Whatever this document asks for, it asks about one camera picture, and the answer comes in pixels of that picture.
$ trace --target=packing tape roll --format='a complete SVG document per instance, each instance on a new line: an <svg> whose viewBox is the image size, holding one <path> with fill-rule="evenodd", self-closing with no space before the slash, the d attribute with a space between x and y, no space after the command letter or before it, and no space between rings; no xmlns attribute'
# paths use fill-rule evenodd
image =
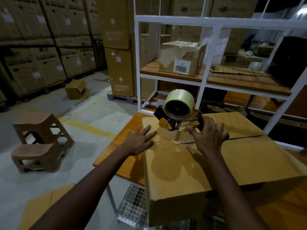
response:
<svg viewBox="0 0 307 230"><path fill-rule="evenodd" d="M165 114L175 120L187 119L193 111L194 97L184 89L171 91L164 104Z"/></svg>

